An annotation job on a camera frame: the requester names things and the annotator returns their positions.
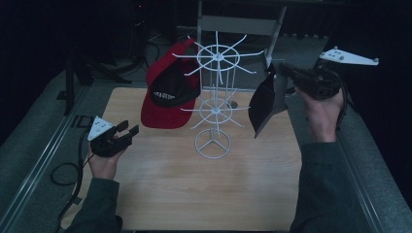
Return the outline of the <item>white wire display rack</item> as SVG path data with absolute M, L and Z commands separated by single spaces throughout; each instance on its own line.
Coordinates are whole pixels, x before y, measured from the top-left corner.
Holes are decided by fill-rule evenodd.
M 191 55 L 178 55 L 178 58 L 195 58 L 198 68 L 189 75 L 199 72 L 201 92 L 196 105 L 191 111 L 198 115 L 200 120 L 192 127 L 195 129 L 204 126 L 194 138 L 196 152 L 207 159 L 220 159 L 225 157 L 231 150 L 230 136 L 222 129 L 226 123 L 233 123 L 239 127 L 244 124 L 236 121 L 233 116 L 236 112 L 247 111 L 248 107 L 230 108 L 227 104 L 234 101 L 237 93 L 235 87 L 236 74 L 243 71 L 254 75 L 251 71 L 241 65 L 244 57 L 254 57 L 263 54 L 263 51 L 244 53 L 238 50 L 247 34 L 232 45 L 220 43 L 219 32 L 215 32 L 215 43 L 203 46 L 198 42 L 195 45 L 198 51 Z

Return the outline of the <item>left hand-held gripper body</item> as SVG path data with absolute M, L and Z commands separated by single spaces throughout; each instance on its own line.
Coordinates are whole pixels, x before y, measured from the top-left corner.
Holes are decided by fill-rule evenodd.
M 116 138 L 117 133 L 116 125 L 97 116 L 87 136 L 92 152 L 101 157 L 111 157 L 125 150 L 130 145 L 130 138 L 126 135 Z

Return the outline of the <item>grey sun visor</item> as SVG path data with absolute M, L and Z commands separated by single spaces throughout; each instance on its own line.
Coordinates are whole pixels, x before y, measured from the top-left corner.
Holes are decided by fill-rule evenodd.
M 278 76 L 275 66 L 270 64 L 266 79 L 257 87 L 249 104 L 248 115 L 255 130 L 255 137 L 274 115 L 287 109 L 287 85 L 288 79 Z

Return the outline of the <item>person's right hand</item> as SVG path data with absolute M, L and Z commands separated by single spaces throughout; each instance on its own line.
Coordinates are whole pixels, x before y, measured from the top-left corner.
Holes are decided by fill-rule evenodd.
M 333 97 L 318 101 L 298 87 L 295 91 L 305 102 L 305 114 L 309 122 L 309 134 L 315 143 L 334 143 L 336 125 L 343 105 L 342 90 Z

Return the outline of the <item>metal floor rail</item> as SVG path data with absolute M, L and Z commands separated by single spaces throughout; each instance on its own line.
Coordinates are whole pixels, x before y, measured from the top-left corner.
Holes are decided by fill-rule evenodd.
M 43 93 L 0 147 L 0 233 L 12 232 L 87 92 L 80 88 L 71 108 Z
M 344 153 L 344 161 L 349 173 L 360 208 L 360 225 L 365 233 L 384 233 L 371 194 L 372 180 L 365 173 L 368 168 L 368 150 L 375 146 L 361 117 L 351 108 L 348 109 L 337 132 L 338 143 Z

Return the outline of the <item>red baseball cap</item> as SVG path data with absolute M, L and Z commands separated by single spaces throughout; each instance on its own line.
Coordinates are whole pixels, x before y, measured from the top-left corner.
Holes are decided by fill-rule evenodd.
M 187 39 L 173 45 L 146 73 L 147 93 L 141 109 L 141 121 L 146 127 L 176 129 L 191 117 L 196 98 L 201 92 L 195 58 L 178 58 L 194 48 Z

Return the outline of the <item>black rectangular floor frame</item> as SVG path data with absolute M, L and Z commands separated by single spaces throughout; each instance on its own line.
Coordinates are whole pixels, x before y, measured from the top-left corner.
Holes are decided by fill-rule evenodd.
M 94 118 L 92 116 L 76 115 L 70 125 L 71 128 L 88 128 L 92 125 Z

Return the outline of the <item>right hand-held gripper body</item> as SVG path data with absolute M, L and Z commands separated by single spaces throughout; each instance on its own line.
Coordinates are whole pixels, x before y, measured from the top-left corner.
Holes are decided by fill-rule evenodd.
M 292 68 L 292 80 L 301 91 L 316 100 L 336 95 L 344 86 L 341 73 L 346 65 L 377 66 L 378 58 L 368 58 L 339 47 L 323 51 L 312 69 Z

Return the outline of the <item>person's left hand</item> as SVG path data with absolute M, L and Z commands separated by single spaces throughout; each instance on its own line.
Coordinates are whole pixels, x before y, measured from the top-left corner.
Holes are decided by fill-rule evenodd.
M 119 159 L 123 154 L 124 150 L 111 157 L 101 157 L 88 148 L 87 159 L 92 176 L 96 179 L 112 181 L 117 172 Z

